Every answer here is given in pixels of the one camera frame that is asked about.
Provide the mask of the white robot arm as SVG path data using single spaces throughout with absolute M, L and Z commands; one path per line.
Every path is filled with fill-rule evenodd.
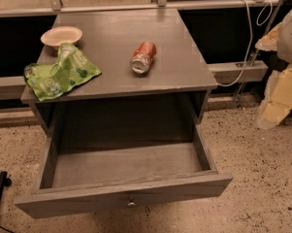
M 258 112 L 257 126 L 271 129 L 278 126 L 292 110 L 292 10 L 255 47 L 275 51 L 279 59 L 288 63 L 285 70 L 273 70 L 269 76 Z

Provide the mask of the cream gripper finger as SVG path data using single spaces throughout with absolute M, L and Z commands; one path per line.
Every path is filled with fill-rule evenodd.
M 280 22 L 265 36 L 257 41 L 255 47 L 263 51 L 277 51 L 277 40 L 282 23 Z
M 278 126 L 292 110 L 292 64 L 282 71 L 273 70 L 260 105 L 257 126 L 271 129 Z

